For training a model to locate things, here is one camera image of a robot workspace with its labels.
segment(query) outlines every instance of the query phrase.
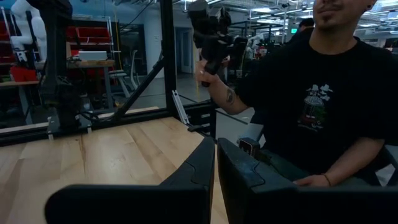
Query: door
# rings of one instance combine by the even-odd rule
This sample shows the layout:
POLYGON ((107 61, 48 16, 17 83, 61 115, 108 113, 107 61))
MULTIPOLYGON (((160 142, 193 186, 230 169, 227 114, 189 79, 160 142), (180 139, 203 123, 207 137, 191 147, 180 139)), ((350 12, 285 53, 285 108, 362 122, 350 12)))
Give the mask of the door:
POLYGON ((181 71, 192 73, 192 34, 191 29, 181 31, 181 71))

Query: man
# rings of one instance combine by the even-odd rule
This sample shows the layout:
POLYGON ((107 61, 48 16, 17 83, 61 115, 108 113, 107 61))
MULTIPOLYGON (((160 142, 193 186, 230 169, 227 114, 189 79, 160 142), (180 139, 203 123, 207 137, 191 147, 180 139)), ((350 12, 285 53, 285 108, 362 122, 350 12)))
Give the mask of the man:
POLYGON ((197 65, 214 101, 230 114, 263 108, 266 148, 308 176, 298 185, 334 186, 364 179, 391 131, 395 101, 393 58, 353 37, 362 14, 376 0, 316 0, 310 40, 288 45, 262 61, 257 75, 234 90, 197 65), (297 67, 303 68, 297 74, 297 67))
POLYGON ((304 19, 298 25, 298 32, 293 35, 290 44, 300 41, 303 39, 309 39, 311 37, 312 31, 314 30, 313 26, 315 25, 315 21, 312 18, 304 19))

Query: bracelet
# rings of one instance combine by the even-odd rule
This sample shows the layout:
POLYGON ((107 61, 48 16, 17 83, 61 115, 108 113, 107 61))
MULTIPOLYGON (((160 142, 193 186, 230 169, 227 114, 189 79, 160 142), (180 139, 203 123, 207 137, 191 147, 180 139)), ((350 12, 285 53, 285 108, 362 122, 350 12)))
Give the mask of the bracelet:
POLYGON ((331 187, 331 182, 330 182, 330 180, 329 180, 329 177, 326 175, 326 174, 321 174, 322 176, 324 176, 325 178, 326 178, 326 180, 328 181, 328 183, 329 183, 329 187, 331 187))

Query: workbench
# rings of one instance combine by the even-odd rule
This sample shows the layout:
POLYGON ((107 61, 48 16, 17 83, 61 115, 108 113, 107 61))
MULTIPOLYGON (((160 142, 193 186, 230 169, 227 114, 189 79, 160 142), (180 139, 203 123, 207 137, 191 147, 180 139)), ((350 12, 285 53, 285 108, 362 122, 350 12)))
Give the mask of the workbench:
MULTIPOLYGON (((114 66, 114 60, 67 61, 67 69, 76 69, 76 68, 103 68, 104 69, 106 99, 108 101, 108 110, 107 111, 109 111, 109 112, 113 111, 111 80, 110 80, 110 76, 109 76, 109 67, 113 67, 113 66, 114 66)), ((35 67, 38 70, 43 69, 44 62, 36 62, 35 67)))
MULTIPOLYGON (((27 99, 27 92, 29 91, 27 89, 28 85, 37 85, 39 81, 30 81, 30 82, 3 82, 0 83, 0 88, 5 88, 5 87, 13 87, 13 86, 18 86, 18 91, 19 91, 19 99, 21 101, 21 106, 22 106, 22 112, 23 114, 26 113, 26 111, 29 108, 29 101, 27 99)), ((27 117, 26 117, 26 124, 32 124, 33 119, 30 111, 28 111, 27 117)))
MULTIPOLYGON (((202 139, 175 118, 163 118, 2 147, 0 223, 44 224, 48 197, 70 184, 157 185, 202 139)), ((228 223, 217 163, 211 219, 228 223)))

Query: arm tattoo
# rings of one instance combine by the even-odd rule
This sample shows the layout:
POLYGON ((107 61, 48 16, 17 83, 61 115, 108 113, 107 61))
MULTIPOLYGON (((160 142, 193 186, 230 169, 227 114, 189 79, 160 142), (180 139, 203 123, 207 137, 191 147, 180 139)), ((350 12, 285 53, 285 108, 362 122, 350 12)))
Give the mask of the arm tattoo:
POLYGON ((235 102, 235 92, 231 88, 228 88, 226 91, 226 102, 229 103, 229 105, 235 102))

